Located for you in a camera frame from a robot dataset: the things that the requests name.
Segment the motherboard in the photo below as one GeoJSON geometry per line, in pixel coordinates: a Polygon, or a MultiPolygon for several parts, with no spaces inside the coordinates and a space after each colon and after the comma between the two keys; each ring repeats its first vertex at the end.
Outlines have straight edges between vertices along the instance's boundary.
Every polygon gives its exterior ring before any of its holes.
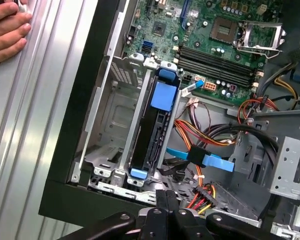
{"type": "MultiPolygon", "coordinates": [[[[238,106],[249,99],[267,53],[239,51],[250,23],[276,23],[282,0],[140,0],[124,56],[142,53],[180,69],[181,86],[204,85],[193,95],[238,106]]],[[[276,29],[254,25],[247,45],[270,46],[276,29]]]]}

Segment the cpu socket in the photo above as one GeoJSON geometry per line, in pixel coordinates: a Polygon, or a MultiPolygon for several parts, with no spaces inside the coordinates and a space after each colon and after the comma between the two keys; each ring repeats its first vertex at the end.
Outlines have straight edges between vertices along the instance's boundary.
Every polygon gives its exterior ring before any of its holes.
{"type": "Polygon", "coordinates": [[[237,23],[222,17],[214,21],[210,37],[223,43],[232,44],[237,31],[237,23]]]}

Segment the green circuit board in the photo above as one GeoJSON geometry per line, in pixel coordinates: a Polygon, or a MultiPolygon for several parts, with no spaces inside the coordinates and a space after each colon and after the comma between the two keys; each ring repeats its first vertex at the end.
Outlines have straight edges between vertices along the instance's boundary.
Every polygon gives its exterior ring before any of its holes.
{"type": "MultiPolygon", "coordinates": [[[[184,46],[212,56],[232,61],[236,64],[251,68],[262,69],[266,58],[251,53],[238,52],[232,43],[212,38],[212,31],[218,18],[239,24],[240,21],[277,22],[282,1],[280,0],[190,0],[184,15],[185,27],[181,21],[185,0],[139,0],[132,20],[130,33],[132,40],[128,40],[124,47],[124,54],[142,53],[146,57],[154,57],[158,62],[164,60],[173,62],[179,43],[184,46]],[[260,5],[267,5],[264,14],[258,14],[260,5]],[[151,42],[151,52],[142,51],[144,41],[151,42]]],[[[227,28],[218,31],[229,33],[227,28]]],[[[251,45],[268,46],[274,36],[274,28],[254,27],[250,38],[251,45]]],[[[216,83],[216,79],[206,78],[206,81],[216,83]]],[[[192,82],[182,81],[186,86],[192,82]]],[[[240,87],[231,93],[231,97],[221,94],[222,87],[215,91],[197,89],[194,95],[209,96],[232,105],[240,105],[251,95],[251,89],[240,87]]]]}

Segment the corrugated metal surface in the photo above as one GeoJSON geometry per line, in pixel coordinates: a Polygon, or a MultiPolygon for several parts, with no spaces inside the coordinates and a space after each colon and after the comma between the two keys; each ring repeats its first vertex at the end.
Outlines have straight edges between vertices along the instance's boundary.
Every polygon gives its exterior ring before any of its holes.
{"type": "Polygon", "coordinates": [[[79,227],[38,215],[97,0],[29,0],[32,31],[0,65],[0,240],[57,239],[79,227]]]}

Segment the finger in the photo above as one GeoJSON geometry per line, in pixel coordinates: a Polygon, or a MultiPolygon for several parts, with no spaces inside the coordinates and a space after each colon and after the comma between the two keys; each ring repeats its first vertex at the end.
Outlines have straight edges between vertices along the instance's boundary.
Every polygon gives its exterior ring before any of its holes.
{"type": "Polygon", "coordinates": [[[0,20],[18,11],[19,7],[13,2],[0,4],[0,20]]]}
{"type": "MultiPolygon", "coordinates": [[[[5,3],[13,2],[14,0],[4,0],[5,3]]],[[[27,4],[28,0],[20,0],[21,4],[27,4]]]]}
{"type": "Polygon", "coordinates": [[[25,38],[20,39],[16,44],[0,51],[0,63],[13,57],[19,53],[26,46],[27,40],[25,38]]]}
{"type": "Polygon", "coordinates": [[[0,51],[17,43],[21,38],[29,33],[31,26],[29,23],[19,27],[17,30],[6,33],[0,36],[0,51]]]}
{"type": "Polygon", "coordinates": [[[18,13],[15,16],[6,17],[0,21],[0,36],[18,29],[23,24],[30,22],[30,13],[18,13]]]}

